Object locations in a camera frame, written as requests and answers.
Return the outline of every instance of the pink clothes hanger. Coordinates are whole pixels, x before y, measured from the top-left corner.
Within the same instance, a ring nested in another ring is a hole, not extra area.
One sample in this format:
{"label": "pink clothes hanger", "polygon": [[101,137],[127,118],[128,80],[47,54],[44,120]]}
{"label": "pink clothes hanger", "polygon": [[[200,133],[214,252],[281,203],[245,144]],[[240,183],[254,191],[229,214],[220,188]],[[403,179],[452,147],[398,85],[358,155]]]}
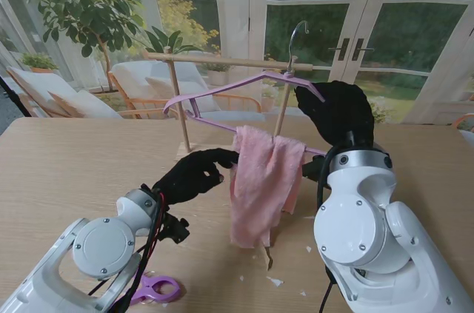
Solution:
{"label": "pink clothes hanger", "polygon": [[[179,95],[179,96],[173,97],[166,103],[166,105],[164,106],[163,112],[165,114],[167,114],[169,108],[172,105],[177,104],[178,102],[189,101],[191,103],[191,107],[193,108],[193,112],[186,111],[186,113],[187,113],[187,116],[190,117],[191,119],[194,119],[195,121],[199,121],[199,122],[202,122],[202,123],[205,123],[205,124],[209,124],[209,125],[214,126],[214,127],[219,127],[219,128],[222,128],[222,129],[226,129],[226,130],[229,130],[231,132],[236,132],[236,128],[234,128],[234,127],[228,126],[226,124],[221,124],[219,122],[212,121],[210,119],[202,118],[201,113],[199,112],[199,108],[198,108],[198,104],[196,102],[196,99],[200,98],[200,97],[204,97],[204,96],[214,95],[214,94],[219,93],[219,92],[224,92],[224,91],[228,91],[228,90],[231,90],[231,89],[235,89],[236,87],[251,84],[255,81],[262,80],[263,78],[269,78],[269,79],[276,80],[276,81],[283,81],[286,84],[293,84],[293,85],[296,85],[296,86],[306,87],[309,91],[314,93],[322,102],[324,102],[323,96],[313,86],[313,84],[310,81],[304,80],[302,78],[294,78],[293,77],[293,71],[292,72],[286,72],[283,75],[275,73],[275,72],[271,72],[271,71],[265,71],[265,72],[260,73],[258,75],[246,78],[244,80],[234,82],[233,84],[228,84],[228,85],[225,85],[223,87],[212,89],[212,90],[209,90],[209,91],[206,91],[206,92],[203,92],[203,93],[198,93],[198,94],[194,94],[194,95]],[[309,147],[306,148],[306,151],[310,152],[312,154],[315,154],[315,155],[325,155],[326,154],[326,152],[322,152],[321,150],[317,150],[317,149],[313,149],[313,148],[309,148]]]}

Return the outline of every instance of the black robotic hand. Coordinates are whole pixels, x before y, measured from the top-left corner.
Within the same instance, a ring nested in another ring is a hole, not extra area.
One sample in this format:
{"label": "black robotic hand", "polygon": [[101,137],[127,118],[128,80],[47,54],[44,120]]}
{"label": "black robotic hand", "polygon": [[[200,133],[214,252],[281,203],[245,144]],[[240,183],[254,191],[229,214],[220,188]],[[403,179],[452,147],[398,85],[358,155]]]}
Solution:
{"label": "black robotic hand", "polygon": [[217,148],[192,152],[178,161],[153,185],[152,190],[163,193],[167,204],[192,200],[199,193],[209,191],[224,180],[215,163],[230,169],[237,161],[238,153],[231,150]]}
{"label": "black robotic hand", "polygon": [[329,144],[343,144],[352,132],[353,145],[373,145],[374,118],[366,95],[356,85],[341,81],[313,84],[325,102],[304,87],[296,87],[298,108],[318,128],[321,137]]}

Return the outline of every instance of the metal hanger hook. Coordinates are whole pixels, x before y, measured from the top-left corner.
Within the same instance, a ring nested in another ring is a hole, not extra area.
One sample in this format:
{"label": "metal hanger hook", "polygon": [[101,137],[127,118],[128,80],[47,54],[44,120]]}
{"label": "metal hanger hook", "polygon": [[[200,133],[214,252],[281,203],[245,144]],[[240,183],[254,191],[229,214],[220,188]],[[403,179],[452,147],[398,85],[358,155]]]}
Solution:
{"label": "metal hanger hook", "polygon": [[304,33],[308,34],[310,30],[308,30],[308,22],[307,21],[300,21],[295,29],[293,30],[293,33],[291,33],[291,39],[290,39],[290,44],[288,44],[288,53],[290,54],[290,61],[288,61],[288,68],[287,72],[291,73],[293,71],[293,41],[298,34],[299,27],[301,27],[304,24]]}

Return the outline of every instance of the wooden dowel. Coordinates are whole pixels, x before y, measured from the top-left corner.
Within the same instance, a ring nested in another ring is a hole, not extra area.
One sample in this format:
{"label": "wooden dowel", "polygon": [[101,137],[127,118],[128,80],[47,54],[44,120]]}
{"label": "wooden dowel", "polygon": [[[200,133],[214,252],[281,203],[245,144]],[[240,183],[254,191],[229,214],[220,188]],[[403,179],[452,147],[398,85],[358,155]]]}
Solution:
{"label": "wooden dowel", "polygon": [[[165,47],[164,52],[166,53],[166,55],[172,55],[170,47]],[[175,63],[173,62],[172,59],[170,59],[169,61],[167,61],[167,64],[170,69],[171,83],[173,84],[175,96],[178,96],[179,86],[178,86],[178,78],[176,77]],[[189,153],[191,152],[190,139],[187,136],[186,118],[184,117],[184,110],[183,110],[183,105],[181,104],[181,102],[178,102],[178,113],[179,113],[179,120],[181,122],[181,128],[183,129],[184,146],[186,147],[186,150]]]}
{"label": "wooden dowel", "polygon": [[[233,58],[216,58],[213,56],[203,55],[185,55],[185,54],[162,54],[145,52],[144,57],[147,59],[155,59],[162,61],[191,61],[193,63],[212,63],[220,65],[235,65],[241,67],[263,67],[267,69],[286,70],[288,63],[283,61],[265,61],[265,60],[250,60],[250,59],[233,59]],[[294,64],[294,70],[312,71],[311,64]]]}
{"label": "wooden dowel", "polygon": [[283,124],[284,113],[287,110],[288,98],[290,97],[290,84],[285,84],[283,89],[283,100],[280,106],[280,113],[278,114],[278,119],[276,120],[275,132],[273,136],[276,137],[280,135],[281,125]]}

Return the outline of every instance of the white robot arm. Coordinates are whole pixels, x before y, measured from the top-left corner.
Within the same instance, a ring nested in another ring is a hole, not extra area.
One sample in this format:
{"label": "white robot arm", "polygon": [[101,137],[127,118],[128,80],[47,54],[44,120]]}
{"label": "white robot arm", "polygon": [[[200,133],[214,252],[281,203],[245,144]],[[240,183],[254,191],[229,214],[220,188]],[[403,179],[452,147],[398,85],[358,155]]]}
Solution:
{"label": "white robot arm", "polygon": [[390,203],[392,161],[378,149],[331,161],[319,253],[355,313],[470,313],[474,304],[413,212]]}
{"label": "white robot arm", "polygon": [[[116,217],[92,221],[82,218],[72,223],[7,299],[0,313],[107,312],[137,272],[141,255],[134,252],[135,238],[148,234],[157,206],[148,193],[134,189],[117,200]],[[174,238],[175,242],[189,234],[184,220],[178,224],[182,236]],[[101,297],[86,295],[61,278],[59,264],[69,250],[86,275],[99,280],[117,275]]]}

